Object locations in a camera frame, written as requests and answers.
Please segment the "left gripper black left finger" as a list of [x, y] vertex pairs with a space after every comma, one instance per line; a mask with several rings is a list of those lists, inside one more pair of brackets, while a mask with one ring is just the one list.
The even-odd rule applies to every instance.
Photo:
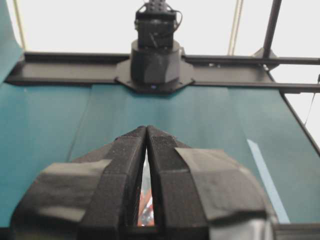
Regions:
[[12, 214], [11, 239], [119, 240], [138, 222], [146, 134], [140, 126], [42, 170]]

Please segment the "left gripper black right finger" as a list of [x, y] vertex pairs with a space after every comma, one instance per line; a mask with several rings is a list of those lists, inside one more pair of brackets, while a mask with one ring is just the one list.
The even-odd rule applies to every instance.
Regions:
[[276, 213], [256, 177], [220, 149], [154, 126], [147, 153], [155, 221], [167, 240], [273, 240]]

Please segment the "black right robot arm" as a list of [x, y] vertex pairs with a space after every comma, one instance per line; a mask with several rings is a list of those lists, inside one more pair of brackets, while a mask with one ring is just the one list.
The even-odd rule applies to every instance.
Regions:
[[180, 26], [177, 10], [165, 0], [150, 0], [137, 10], [137, 40], [131, 45], [130, 74], [139, 84], [164, 84], [180, 76], [180, 45], [174, 33]]

